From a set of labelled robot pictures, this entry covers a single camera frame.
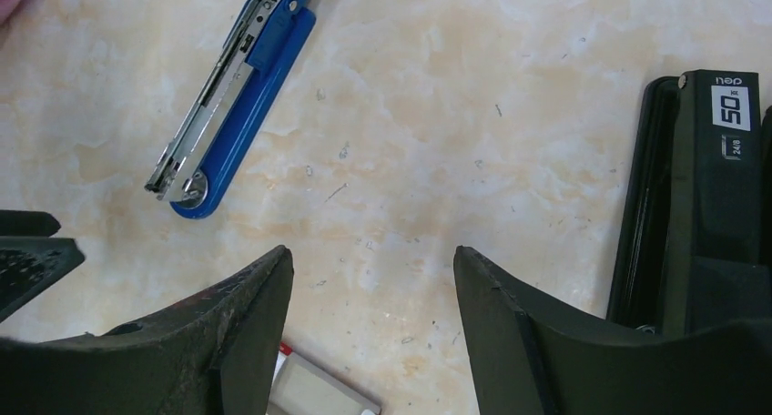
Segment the beige marble surface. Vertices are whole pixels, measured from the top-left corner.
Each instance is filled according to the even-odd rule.
[[[757,71],[772,104],[770,1],[315,0],[188,221],[142,186],[244,0],[26,0],[0,27],[0,206],[52,212],[87,261],[0,333],[98,334],[286,244],[292,345],[386,414],[475,413],[454,248],[603,315],[645,83]]]

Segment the tile surface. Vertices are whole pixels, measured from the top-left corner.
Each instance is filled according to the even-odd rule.
[[[188,221],[142,187],[244,1],[25,0],[0,27],[0,206],[87,254],[0,333],[99,334],[285,244],[291,345],[386,414],[476,413],[454,248],[603,315],[645,84],[755,71],[772,104],[770,0],[314,0],[222,205]]]

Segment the number 50 label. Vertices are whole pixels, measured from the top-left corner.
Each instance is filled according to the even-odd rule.
[[[750,131],[747,87],[711,86],[713,125]]]

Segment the scratch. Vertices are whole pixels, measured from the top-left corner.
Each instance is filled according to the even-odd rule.
[[[326,203],[326,202],[330,201],[330,199],[331,199],[332,197],[335,197],[335,195],[336,195],[338,192],[341,192],[341,191],[342,191],[342,190],[343,190],[345,187],[348,187],[348,186],[349,186],[349,184],[348,184],[348,183],[343,183],[343,185],[342,185],[341,187],[338,187],[337,189],[335,189],[335,192],[332,192],[332,194],[331,194],[329,197],[327,197],[327,199],[325,199],[325,200],[324,200],[324,202]]]

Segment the blue stapler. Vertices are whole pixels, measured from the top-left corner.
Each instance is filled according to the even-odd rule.
[[[145,189],[185,218],[217,208],[311,28],[309,0],[248,0]]]

